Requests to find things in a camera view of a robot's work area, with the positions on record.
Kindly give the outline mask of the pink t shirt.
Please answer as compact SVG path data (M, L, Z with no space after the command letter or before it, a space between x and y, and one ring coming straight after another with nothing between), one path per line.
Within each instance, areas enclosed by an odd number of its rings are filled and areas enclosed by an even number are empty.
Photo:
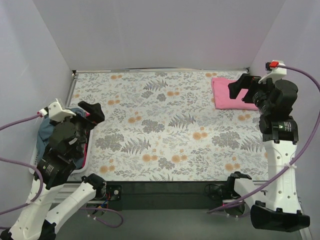
M247 89L242 89L236 99L230 98L228 85L234 82L235 80L229 80L224 77L213 77L211 79L215 108L219 110L257 111L258 108L253 103L245 103L242 101L242 98L248 92Z

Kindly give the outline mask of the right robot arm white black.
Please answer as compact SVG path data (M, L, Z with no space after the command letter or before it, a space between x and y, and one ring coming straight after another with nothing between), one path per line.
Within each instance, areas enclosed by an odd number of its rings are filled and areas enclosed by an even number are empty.
M231 174L226 186L232 199L242 197L250 208L254 228L280 232L295 232L310 225L310 217L302 213L297 197L296 169L290 162L296 155L298 125L290 115L298 97L298 87L291 81L260 77L244 73L228 85L229 96L236 99L241 90L247 90L242 98L254 104L259 112L259 129L267 153L268 177L271 183L266 193L258 191L246 197L255 188L247 174Z

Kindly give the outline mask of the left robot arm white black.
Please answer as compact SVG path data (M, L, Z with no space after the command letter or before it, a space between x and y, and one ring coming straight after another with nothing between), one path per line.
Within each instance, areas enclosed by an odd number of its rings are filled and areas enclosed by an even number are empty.
M85 203L106 196L106 181L92 173L83 176L80 186L62 203L51 208L76 169L74 161L85 156L87 133L105 120L100 103L81 101L78 106L85 111L85 116L64 108L56 99L36 115L20 121L47 117L54 128L38 164L25 164L34 171L31 190L26 202L19 206L22 211L13 226L1 228L2 240L53 240L61 226Z

